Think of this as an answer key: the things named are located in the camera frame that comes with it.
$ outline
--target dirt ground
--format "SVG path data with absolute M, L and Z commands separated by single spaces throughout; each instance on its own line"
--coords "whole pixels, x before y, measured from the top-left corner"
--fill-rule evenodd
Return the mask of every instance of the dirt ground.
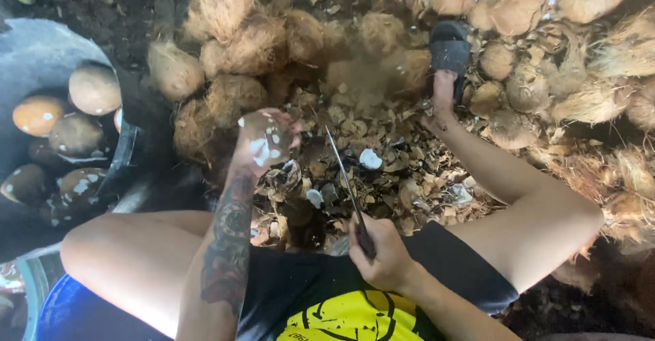
M 181 24 L 188 1 L 173 0 L 168 6 L 173 12 L 164 13 L 175 18 L 176 27 Z M 317 15 L 321 12 L 326 15 L 326 9 L 339 4 L 341 11 L 333 18 L 346 18 L 352 16 L 352 11 L 366 12 L 374 8 L 372 2 L 375 0 L 325 0 L 317 3 L 314 11 Z M 294 5 L 311 8 L 309 0 L 294 0 Z M 154 7 L 155 0 L 37 0 L 31 6 L 16 0 L 0 0 L 0 18 L 46 18 L 61 22 L 94 40 L 124 69 L 147 74 L 147 44 L 152 39 L 153 23 L 157 19 Z M 552 278 L 522 295 L 499 318 L 528 340 L 554 332 L 625 332 L 655 337 L 652 330 L 626 319 L 603 293 L 587 296 Z

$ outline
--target blue bucket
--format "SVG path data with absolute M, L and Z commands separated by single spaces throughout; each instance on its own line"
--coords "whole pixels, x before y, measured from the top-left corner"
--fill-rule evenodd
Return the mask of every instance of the blue bucket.
M 104 301 L 69 275 L 45 300 L 37 341 L 168 341 L 158 330 Z

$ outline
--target black sandal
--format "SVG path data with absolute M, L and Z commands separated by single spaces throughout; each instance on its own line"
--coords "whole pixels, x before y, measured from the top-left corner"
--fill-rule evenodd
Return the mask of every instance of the black sandal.
M 454 103 L 462 103 L 466 64 L 471 57 L 471 44 L 466 40 L 468 32 L 456 21 L 442 21 L 434 26 L 430 34 L 432 68 L 447 69 L 457 74 L 454 82 Z

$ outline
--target tattoo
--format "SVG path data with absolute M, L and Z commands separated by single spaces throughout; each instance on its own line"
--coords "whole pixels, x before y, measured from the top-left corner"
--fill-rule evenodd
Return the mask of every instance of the tattoo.
M 205 252 L 201 273 L 201 299 L 207 303 L 228 303 L 237 319 L 248 282 L 254 191 L 250 173 L 237 170 L 214 214 L 214 240 Z

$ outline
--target pile of coconut husks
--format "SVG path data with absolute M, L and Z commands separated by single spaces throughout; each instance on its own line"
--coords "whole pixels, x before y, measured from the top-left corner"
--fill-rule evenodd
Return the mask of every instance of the pile of coconut husks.
M 277 107 L 303 124 L 292 160 L 258 186 L 261 245 L 316 249 L 347 231 L 352 203 L 325 127 L 363 211 L 403 234 L 503 208 L 419 124 L 431 112 L 428 31 L 448 18 L 470 29 L 465 127 L 597 203 L 600 235 L 625 254 L 655 246 L 653 0 L 373 0 L 340 20 L 347 7 L 292 1 L 192 0 L 176 43 L 152 43 L 148 58 L 179 102 L 177 152 L 217 191 L 244 113 Z M 617 120 L 627 127 L 607 127 Z M 621 142 L 590 136 L 603 127 Z

